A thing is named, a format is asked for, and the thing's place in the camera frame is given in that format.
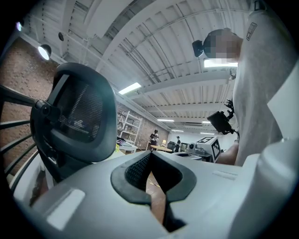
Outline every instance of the short dark hair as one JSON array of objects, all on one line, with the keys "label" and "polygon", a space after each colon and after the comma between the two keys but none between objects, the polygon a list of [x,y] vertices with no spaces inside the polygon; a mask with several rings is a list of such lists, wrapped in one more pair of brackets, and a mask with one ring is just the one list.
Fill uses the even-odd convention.
[{"label": "short dark hair", "polygon": [[208,58],[216,58],[216,52],[212,52],[211,48],[216,47],[215,36],[221,35],[222,31],[223,29],[214,30],[207,35],[203,44],[203,49]]}]

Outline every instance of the ceiling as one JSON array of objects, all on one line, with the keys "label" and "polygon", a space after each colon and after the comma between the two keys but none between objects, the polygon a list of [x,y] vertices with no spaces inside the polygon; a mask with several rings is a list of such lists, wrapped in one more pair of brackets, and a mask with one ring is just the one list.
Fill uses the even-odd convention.
[{"label": "ceiling", "polygon": [[[246,0],[42,0],[21,36],[35,47],[49,44],[58,63],[95,69],[119,102],[167,130],[217,133],[202,121],[226,111],[235,81],[227,67],[205,68],[192,42],[220,28],[242,37],[248,13]],[[117,93],[135,82],[142,87]]]}]

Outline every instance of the white wall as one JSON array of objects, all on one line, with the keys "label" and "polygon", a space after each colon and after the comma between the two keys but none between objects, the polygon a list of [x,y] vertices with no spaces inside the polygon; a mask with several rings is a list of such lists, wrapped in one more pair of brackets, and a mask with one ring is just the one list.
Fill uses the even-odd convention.
[{"label": "white wall", "polygon": [[236,139],[237,139],[236,133],[234,133],[234,134],[229,133],[224,136],[218,137],[220,149],[228,150],[229,147],[231,147],[233,145],[233,143]]},{"label": "white wall", "polygon": [[182,133],[182,132],[171,132],[171,136],[169,137],[169,141],[177,142],[177,136],[179,136],[179,140],[181,140],[182,143],[194,143],[198,140],[209,136],[208,134],[192,134],[192,133]]}]

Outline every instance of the metal shelving rack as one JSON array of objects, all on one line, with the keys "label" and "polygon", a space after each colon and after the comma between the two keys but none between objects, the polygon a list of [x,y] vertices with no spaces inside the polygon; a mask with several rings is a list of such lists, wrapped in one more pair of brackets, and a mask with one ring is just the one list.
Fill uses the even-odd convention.
[{"label": "metal shelving rack", "polygon": [[128,142],[129,143],[136,143],[137,135],[139,133],[139,129],[141,126],[142,118],[135,117],[134,115],[128,112],[122,112],[121,117],[118,120],[118,123],[122,124],[122,130],[119,135],[122,138],[122,134],[128,134]]}]

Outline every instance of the person in background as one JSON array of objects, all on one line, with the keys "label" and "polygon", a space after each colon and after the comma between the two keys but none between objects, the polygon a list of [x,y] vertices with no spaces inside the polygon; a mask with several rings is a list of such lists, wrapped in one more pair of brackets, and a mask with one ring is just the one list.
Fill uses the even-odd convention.
[{"label": "person in background", "polygon": [[177,137],[177,143],[176,143],[176,148],[175,148],[175,152],[178,152],[180,144],[181,144],[181,140],[179,140],[179,136]]},{"label": "person in background", "polygon": [[259,154],[282,139],[267,104],[298,59],[281,20],[263,1],[254,1],[252,6],[243,39],[225,28],[209,33],[203,44],[207,57],[238,62],[233,103],[240,138],[217,161],[237,166],[242,166],[247,156]]},{"label": "person in background", "polygon": [[159,140],[158,131],[155,129],[154,133],[150,135],[150,145],[156,146],[158,143],[158,140]]}]

